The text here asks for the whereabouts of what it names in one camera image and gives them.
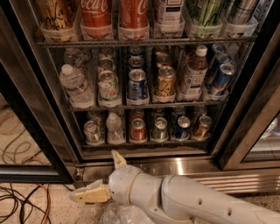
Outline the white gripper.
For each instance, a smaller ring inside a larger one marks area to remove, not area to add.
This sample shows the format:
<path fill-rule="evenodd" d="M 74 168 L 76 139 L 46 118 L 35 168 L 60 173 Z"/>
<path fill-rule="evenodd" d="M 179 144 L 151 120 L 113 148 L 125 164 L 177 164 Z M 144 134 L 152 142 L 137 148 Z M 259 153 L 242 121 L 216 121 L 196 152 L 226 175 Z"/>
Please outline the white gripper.
<path fill-rule="evenodd" d="M 104 203 L 111 199 L 124 205 L 134 205 L 143 210 L 158 208 L 162 179 L 142 172 L 139 168 L 126 165 L 127 161 L 117 151 L 111 151 L 114 170 L 108 185 L 102 179 L 76 189 L 70 193 L 70 200 L 76 203 Z"/>

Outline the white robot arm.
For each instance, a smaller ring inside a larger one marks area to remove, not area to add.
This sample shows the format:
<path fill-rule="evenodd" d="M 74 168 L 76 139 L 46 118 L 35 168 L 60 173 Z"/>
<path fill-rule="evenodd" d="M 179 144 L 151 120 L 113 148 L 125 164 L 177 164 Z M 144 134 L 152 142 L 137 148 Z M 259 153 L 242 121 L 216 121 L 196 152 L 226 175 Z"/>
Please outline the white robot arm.
<path fill-rule="evenodd" d="M 156 224 L 193 224 L 195 218 L 212 224 L 280 224 L 280 213 L 217 192 L 184 176 L 158 178 L 126 162 L 116 150 L 115 170 L 108 183 L 96 180 L 71 193 L 78 203 L 113 200 L 136 206 Z"/>

